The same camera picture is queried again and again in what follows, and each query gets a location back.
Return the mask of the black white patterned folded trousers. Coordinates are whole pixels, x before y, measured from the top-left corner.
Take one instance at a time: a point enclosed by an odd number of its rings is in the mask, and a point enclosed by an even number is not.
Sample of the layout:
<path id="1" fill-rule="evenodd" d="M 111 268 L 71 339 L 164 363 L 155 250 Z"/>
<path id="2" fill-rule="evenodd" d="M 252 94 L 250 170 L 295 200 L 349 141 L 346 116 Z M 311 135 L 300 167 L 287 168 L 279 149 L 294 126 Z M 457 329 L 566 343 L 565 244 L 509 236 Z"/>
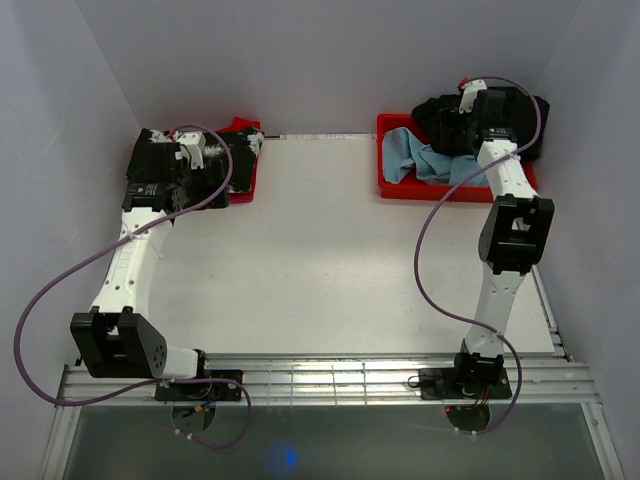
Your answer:
<path id="1" fill-rule="evenodd" d="M 150 130 L 142 129 L 137 142 L 142 140 L 150 142 L 168 142 L 173 131 L 166 130 Z M 230 148 L 233 158 L 233 173 L 240 172 L 243 169 L 252 170 L 253 165 L 258 162 L 259 152 L 264 141 L 264 132 L 248 127 L 239 132 L 217 133 L 226 145 Z M 210 133 L 204 133 L 206 145 L 203 150 L 204 161 L 225 161 L 228 159 L 224 148 L 219 141 Z M 130 162 L 126 173 L 127 179 L 130 181 Z"/>

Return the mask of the aluminium frame rail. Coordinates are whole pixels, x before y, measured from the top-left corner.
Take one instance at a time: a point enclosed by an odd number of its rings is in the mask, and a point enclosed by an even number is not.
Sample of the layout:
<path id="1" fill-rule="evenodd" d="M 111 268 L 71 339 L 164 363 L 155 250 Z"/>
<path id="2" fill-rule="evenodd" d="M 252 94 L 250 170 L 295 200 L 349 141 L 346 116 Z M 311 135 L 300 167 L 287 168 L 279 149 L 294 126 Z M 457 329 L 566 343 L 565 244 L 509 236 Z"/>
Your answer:
<path id="1" fill-rule="evenodd" d="M 559 354 L 524 361 L 515 407 L 488 405 L 496 430 L 454 430 L 445 403 L 414 387 L 438 357 L 215 358 L 249 398 L 175 434 L 180 403 L 150 388 L 54 417 L 45 479 L 621 479 L 589 369 Z"/>

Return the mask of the magenta folded trousers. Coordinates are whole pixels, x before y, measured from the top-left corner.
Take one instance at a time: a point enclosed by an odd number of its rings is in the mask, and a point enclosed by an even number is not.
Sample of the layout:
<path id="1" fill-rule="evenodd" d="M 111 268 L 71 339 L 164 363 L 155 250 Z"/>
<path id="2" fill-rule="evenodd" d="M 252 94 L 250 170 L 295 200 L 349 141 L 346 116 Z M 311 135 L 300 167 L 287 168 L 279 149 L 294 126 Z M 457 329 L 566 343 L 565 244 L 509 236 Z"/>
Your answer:
<path id="1" fill-rule="evenodd" d="M 250 203 L 254 199 L 257 182 L 258 164 L 255 163 L 251 171 L 243 169 L 234 172 L 228 185 L 231 202 L 234 204 Z"/>

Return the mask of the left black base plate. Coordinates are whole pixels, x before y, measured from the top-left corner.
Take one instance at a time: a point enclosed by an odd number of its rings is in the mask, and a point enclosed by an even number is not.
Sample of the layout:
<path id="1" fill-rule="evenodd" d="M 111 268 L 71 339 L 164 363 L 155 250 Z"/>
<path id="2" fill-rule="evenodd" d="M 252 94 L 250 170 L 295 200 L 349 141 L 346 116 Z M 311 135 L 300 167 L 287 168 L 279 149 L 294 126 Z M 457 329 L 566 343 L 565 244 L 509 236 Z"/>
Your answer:
<path id="1" fill-rule="evenodd" d="M 243 383 L 244 371 L 240 369 L 206 370 L 206 378 L 233 380 Z M 242 397 L 240 389 L 235 384 L 214 382 L 203 384 L 176 385 L 170 387 L 158 386 L 154 399 L 161 402 L 198 402 L 209 400 L 221 402 L 239 401 Z"/>

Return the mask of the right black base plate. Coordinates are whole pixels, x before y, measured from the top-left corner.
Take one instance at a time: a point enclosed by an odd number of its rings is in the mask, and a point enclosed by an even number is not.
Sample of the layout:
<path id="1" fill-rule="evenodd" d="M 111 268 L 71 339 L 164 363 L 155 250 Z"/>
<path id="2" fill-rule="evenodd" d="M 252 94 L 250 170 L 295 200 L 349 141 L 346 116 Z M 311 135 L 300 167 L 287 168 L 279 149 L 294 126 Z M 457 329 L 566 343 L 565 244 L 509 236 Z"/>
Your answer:
<path id="1" fill-rule="evenodd" d="M 425 368 L 418 372 L 418 389 L 423 400 L 508 400 L 512 390 L 505 369 L 491 380 L 471 374 L 463 378 L 453 367 Z"/>

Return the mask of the red plastic bin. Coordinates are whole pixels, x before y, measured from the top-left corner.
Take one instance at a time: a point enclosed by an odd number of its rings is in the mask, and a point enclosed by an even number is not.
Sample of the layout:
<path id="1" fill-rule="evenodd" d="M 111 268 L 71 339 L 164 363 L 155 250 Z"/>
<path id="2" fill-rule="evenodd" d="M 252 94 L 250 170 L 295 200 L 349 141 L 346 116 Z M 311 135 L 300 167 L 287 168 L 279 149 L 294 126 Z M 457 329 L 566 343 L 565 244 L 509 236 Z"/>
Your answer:
<path id="1" fill-rule="evenodd" d="M 382 172 L 382 137 L 387 131 L 406 127 L 420 141 L 429 144 L 429 137 L 416 124 L 408 114 L 381 113 L 377 116 L 377 177 L 380 196 L 385 199 L 396 200 L 427 200 L 437 201 L 441 199 L 451 186 L 432 185 L 420 182 L 413 173 L 410 173 L 400 184 L 388 183 L 383 178 Z"/>

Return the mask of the light blue trousers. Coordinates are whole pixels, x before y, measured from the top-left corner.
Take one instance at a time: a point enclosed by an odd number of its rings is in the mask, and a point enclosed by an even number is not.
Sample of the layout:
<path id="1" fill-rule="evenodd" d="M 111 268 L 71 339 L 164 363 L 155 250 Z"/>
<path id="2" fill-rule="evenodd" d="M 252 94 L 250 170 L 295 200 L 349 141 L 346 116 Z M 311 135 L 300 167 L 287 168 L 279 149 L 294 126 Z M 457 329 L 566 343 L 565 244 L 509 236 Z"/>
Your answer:
<path id="1" fill-rule="evenodd" d="M 382 137 L 383 178 L 394 185 L 413 173 L 426 184 L 454 186 L 479 169 L 474 156 L 437 153 L 406 127 L 387 131 Z"/>

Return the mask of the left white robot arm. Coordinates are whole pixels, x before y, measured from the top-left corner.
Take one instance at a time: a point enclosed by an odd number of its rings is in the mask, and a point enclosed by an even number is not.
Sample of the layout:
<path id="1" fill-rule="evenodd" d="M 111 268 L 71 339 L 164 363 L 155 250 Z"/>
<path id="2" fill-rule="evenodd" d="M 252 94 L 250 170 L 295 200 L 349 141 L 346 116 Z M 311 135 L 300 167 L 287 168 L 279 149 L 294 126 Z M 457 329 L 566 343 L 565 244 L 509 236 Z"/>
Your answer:
<path id="1" fill-rule="evenodd" d="M 205 397 L 212 376 L 195 349 L 173 347 L 152 325 L 149 298 L 162 246 L 183 210 L 229 203 L 228 160 L 206 162 L 205 138 L 141 139 L 126 173 L 119 245 L 86 313 L 73 315 L 72 337 L 96 378 L 174 379 L 190 399 Z"/>

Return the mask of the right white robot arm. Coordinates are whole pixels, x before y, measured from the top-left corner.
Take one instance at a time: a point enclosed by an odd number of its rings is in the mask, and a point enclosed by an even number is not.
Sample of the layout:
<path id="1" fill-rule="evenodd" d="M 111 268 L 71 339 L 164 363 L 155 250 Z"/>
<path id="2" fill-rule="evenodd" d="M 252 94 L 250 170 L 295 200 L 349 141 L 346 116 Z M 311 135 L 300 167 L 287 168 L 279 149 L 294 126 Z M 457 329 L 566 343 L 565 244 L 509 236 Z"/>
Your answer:
<path id="1" fill-rule="evenodd" d="M 453 366 L 437 373 L 433 394 L 481 402 L 490 395 L 511 396 L 501 336 L 521 284 L 542 257 L 555 206 L 538 195 L 525 174 L 516 134 L 503 113 L 505 92 L 482 80 L 466 82 L 461 92 L 459 112 L 493 205 L 478 241 L 483 276 L 473 322 Z"/>

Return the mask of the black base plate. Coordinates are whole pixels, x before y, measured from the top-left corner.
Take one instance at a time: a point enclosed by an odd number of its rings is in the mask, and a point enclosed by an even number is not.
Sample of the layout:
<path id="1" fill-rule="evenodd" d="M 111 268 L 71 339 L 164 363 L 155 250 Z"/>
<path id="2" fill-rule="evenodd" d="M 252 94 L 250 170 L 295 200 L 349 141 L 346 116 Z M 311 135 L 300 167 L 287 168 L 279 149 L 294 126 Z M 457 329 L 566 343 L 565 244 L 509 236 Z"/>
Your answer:
<path id="1" fill-rule="evenodd" d="M 453 367 L 425 368 L 418 372 L 418 389 L 423 400 L 508 400 L 512 390 L 505 369 L 491 380 L 471 374 L 463 378 Z"/>
<path id="2" fill-rule="evenodd" d="M 206 378 L 233 380 L 243 383 L 244 371 L 240 369 L 206 370 Z M 198 402 L 209 400 L 221 402 L 239 401 L 242 397 L 240 389 L 235 384 L 214 382 L 203 384 L 176 385 L 170 387 L 158 386 L 154 399 L 161 402 Z"/>

